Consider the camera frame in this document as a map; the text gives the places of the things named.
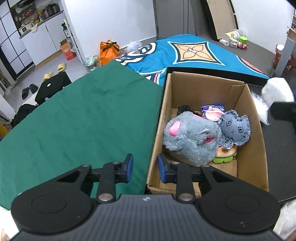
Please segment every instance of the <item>slipper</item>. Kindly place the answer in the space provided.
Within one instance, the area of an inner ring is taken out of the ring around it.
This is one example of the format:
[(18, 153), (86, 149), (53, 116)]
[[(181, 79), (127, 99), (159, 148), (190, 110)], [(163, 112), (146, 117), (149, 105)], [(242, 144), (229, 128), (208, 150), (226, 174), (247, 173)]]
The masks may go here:
[(30, 84), (29, 88), (30, 88), (32, 94), (34, 94), (38, 90), (38, 86), (35, 84)]
[(25, 88), (25, 89), (22, 90), (22, 99), (23, 99), (23, 100), (24, 100), (25, 98), (28, 97), (28, 95), (29, 95), (29, 90), (30, 90), (29, 87), (27, 87), (27, 88)]
[(59, 64), (57, 66), (57, 72), (60, 73), (66, 69), (66, 63)]
[(47, 74), (45, 74), (44, 77), (43, 77), (43, 81), (48, 80), (49, 78), (51, 78), (52, 74), (53, 74), (52, 71), (49, 72), (49, 73), (47, 73)]

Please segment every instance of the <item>cardboard box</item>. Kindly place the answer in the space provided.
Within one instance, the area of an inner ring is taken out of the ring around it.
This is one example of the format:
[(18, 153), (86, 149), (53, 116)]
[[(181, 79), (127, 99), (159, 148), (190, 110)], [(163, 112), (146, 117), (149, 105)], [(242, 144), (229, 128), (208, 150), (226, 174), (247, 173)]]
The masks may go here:
[(66, 59), (68, 61), (71, 60), (71, 59), (74, 59), (74, 57), (76, 56), (76, 54), (71, 51), (67, 39), (64, 39), (63, 41), (61, 41), (60, 44), (61, 44), (61, 47), (60, 48), (63, 51)]
[[(242, 81), (204, 74), (173, 72), (167, 75), (163, 102), (147, 176), (147, 188), (153, 194), (176, 193), (176, 185), (160, 180), (157, 155), (164, 153), (169, 161), (174, 158), (162, 145), (163, 131), (169, 120), (177, 114), (179, 106), (188, 105), (200, 111), (201, 106), (224, 104), (225, 111), (234, 109), (239, 116), (247, 115), (252, 136), (248, 143), (237, 148), (236, 160), (210, 165), (268, 191), (267, 160), (263, 134), (249, 87)], [(193, 183), (197, 197), (201, 197), (198, 183)]]

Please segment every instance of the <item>ribbed gray surface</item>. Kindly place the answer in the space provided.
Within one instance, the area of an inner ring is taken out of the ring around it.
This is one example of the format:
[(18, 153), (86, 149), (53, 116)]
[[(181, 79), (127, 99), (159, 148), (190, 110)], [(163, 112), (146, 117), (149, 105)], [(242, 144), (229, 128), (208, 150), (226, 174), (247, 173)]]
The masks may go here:
[(45, 240), (279, 241), (281, 239), (273, 232), (253, 236), (224, 233), (204, 221), (193, 205), (178, 203), (171, 195), (122, 195), (115, 203), (100, 205), (86, 223), (73, 231), (50, 237), (19, 233), (13, 239), (13, 241)]

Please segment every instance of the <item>purple package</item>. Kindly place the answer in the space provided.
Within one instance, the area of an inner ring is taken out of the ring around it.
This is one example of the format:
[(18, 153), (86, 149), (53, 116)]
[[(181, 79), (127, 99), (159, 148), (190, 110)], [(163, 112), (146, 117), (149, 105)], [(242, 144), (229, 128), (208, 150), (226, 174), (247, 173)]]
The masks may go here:
[(222, 104), (213, 104), (205, 105), (201, 108), (202, 117), (218, 123), (220, 116), (225, 112), (224, 105)]

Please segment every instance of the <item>green lid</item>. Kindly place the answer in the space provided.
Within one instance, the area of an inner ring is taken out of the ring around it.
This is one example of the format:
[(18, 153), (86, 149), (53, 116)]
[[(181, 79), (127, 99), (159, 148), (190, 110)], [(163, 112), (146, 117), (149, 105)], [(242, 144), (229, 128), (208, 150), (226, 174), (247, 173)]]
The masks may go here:
[(248, 39), (247, 39), (247, 37), (245, 37), (245, 36), (240, 36), (240, 37), (239, 37), (239, 41), (242, 42), (242, 43), (244, 43), (244, 44), (246, 44), (247, 41), (248, 41)]

